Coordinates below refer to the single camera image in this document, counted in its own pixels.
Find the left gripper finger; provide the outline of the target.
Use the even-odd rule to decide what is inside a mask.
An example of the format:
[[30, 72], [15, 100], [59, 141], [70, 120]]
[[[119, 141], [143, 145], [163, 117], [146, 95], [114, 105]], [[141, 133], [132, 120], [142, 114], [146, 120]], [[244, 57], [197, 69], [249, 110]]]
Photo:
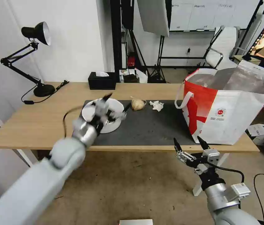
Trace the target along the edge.
[[131, 104], [128, 104], [124, 109], [123, 111], [121, 112], [113, 112], [112, 113], [112, 118], [117, 120], [117, 119], [120, 119], [120, 120], [125, 120], [126, 119], [126, 116], [127, 116], [127, 111], [131, 108]]
[[112, 93], [109, 93], [102, 98], [94, 100], [94, 106], [106, 106], [107, 104], [106, 102], [111, 96], [112, 96]]

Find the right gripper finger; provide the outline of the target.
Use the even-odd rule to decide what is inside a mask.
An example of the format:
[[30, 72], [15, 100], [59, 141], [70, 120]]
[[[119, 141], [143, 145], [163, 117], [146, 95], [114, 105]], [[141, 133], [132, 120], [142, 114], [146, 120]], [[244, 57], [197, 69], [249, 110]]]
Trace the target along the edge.
[[203, 150], [208, 150], [211, 149], [210, 146], [208, 145], [208, 143], [206, 141], [204, 141], [201, 137], [198, 136], [198, 141], [202, 147]]
[[173, 138], [173, 140], [174, 140], [174, 148], [176, 151], [176, 157], [184, 164], [195, 162], [196, 157], [183, 151], [176, 138]]

